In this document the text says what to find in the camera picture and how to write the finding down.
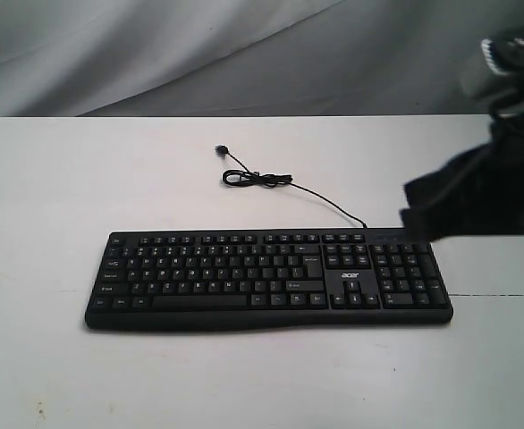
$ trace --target shift key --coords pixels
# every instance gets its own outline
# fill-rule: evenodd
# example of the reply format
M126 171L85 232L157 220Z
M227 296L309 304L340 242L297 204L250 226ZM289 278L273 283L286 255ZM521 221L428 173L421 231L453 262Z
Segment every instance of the shift key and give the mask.
M325 288L323 282L286 282L286 290L289 292L321 292Z
M322 278L322 259L321 257L303 257L302 263L308 269L309 279Z

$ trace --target keyboard frame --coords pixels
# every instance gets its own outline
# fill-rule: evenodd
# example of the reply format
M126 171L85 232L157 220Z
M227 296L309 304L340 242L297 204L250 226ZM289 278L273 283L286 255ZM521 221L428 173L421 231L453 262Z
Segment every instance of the keyboard frame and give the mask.
M140 239L141 237L154 238L157 236L184 237L184 236L205 236L205 235L257 235L257 244L265 244L262 240L264 235L295 235L295 234L316 234L319 236L318 244L324 273L325 294L328 301L328 308L320 309L252 309L245 308L240 310L192 310L192 311L164 311L160 309L147 308L145 310L114 310L100 311L91 308L96 297L95 286L97 279L103 271L105 255L111 248L111 239L122 238L125 240L131 237ZM325 244L322 240L327 234L362 234L365 236L365 244L368 247L368 256L371 261L371 268L359 269L328 269L325 266L324 249ZM96 282L91 291L89 303L85 311L85 323L91 329L113 330L113 331L165 331L165 332L188 332L188 331L236 331L251 329L266 329L276 327L308 326L308 325L359 325L359 324L446 324L452 319L453 309L449 294L444 285L443 276L436 262L433 249L428 245L428 254L435 262L437 279L440 282L446 306L432 308L403 308L388 309L383 307L382 294L378 290L380 306L378 309L334 309L331 306L328 288L328 277L341 277L342 272L360 272L366 280L376 278L376 270L373 264L373 255L370 251L371 244L416 244L415 241L408 240L403 228L328 228L328 229L274 229L274 230L198 230L198 231L121 231L112 232L106 243L101 263L97 270Z

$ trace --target black keyboard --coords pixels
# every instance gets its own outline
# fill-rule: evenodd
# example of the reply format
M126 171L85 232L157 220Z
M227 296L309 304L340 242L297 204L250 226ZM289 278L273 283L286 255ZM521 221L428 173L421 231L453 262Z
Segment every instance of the black keyboard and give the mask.
M431 246L397 228L114 232L85 313L145 331L451 318Z

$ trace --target robotic arm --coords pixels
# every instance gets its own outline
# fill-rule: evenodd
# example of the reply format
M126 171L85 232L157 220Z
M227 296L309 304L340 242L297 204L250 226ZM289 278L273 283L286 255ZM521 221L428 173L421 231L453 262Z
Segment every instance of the robotic arm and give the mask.
M434 241L524 234L524 27L481 42L461 75L465 93L490 99L491 140L405 185L407 233ZM517 109L504 115L505 109Z

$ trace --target keyboard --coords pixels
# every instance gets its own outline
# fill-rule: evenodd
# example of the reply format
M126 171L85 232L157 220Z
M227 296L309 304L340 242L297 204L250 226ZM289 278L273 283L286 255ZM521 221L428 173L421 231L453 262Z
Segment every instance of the keyboard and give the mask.
M85 313L136 331L451 318L431 246L399 228L113 232Z

